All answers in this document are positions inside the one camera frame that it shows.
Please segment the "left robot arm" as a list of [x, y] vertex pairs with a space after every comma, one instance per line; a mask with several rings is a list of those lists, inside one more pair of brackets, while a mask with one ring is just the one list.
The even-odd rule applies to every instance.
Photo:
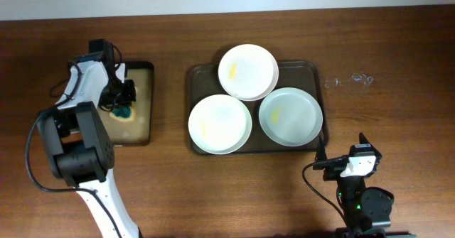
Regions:
[[135, 101], [134, 82], [119, 49], [105, 39], [89, 42], [89, 52], [69, 60], [70, 79], [60, 99], [40, 112], [38, 130], [52, 174], [66, 188], [35, 186], [50, 193], [77, 193], [103, 237], [140, 237], [114, 181], [114, 146], [99, 112]]

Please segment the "pale blue plate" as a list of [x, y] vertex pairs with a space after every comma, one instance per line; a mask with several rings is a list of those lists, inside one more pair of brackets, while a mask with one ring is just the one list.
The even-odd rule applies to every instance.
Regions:
[[259, 124], [274, 142], [290, 147], [312, 142], [323, 126], [323, 112], [308, 92], [284, 87], [267, 95], [259, 106]]

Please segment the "white plate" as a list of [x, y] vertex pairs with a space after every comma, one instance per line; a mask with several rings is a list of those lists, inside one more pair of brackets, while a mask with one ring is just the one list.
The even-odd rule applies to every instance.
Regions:
[[241, 148], [252, 132], [250, 111], [240, 100], [214, 94], [199, 101], [188, 118], [189, 136], [209, 154], [224, 155]]
[[265, 48], [242, 44], [231, 48], [218, 66], [222, 88], [242, 101], [266, 97], [277, 85], [279, 67], [274, 56]]

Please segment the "white plate top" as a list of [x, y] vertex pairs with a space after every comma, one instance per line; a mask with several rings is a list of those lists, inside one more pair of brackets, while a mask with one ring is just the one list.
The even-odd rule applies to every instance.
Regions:
[[265, 48], [242, 44], [231, 48], [218, 66], [222, 88], [242, 101], [266, 97], [277, 85], [279, 67], [274, 56]]

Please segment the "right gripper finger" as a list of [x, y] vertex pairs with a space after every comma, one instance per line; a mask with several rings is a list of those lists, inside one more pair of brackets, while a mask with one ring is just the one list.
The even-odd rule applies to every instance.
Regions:
[[359, 144], [370, 144], [363, 132], [359, 133]]
[[323, 139], [321, 136], [318, 137], [318, 146], [316, 149], [316, 156], [315, 156], [315, 162], [321, 162], [321, 161], [326, 161], [327, 160], [327, 155], [326, 155], [326, 150], [325, 146], [323, 143]]

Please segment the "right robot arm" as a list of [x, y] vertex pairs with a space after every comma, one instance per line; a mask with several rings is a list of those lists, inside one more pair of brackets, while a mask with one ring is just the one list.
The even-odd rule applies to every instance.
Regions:
[[334, 237], [386, 236], [394, 195], [365, 185], [365, 179], [376, 172], [381, 159], [382, 154], [362, 133], [349, 154], [332, 159], [327, 158], [322, 139], [318, 140], [313, 169], [323, 171], [324, 181], [337, 183], [336, 198], [346, 225], [336, 229]]

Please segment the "green and yellow sponge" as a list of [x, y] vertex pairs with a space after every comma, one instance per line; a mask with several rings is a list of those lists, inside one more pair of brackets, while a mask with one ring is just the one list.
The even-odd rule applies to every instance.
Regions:
[[119, 108], [114, 108], [110, 113], [109, 117], [120, 121], [120, 122], [131, 122], [136, 118], [136, 110], [133, 106], [122, 106]]

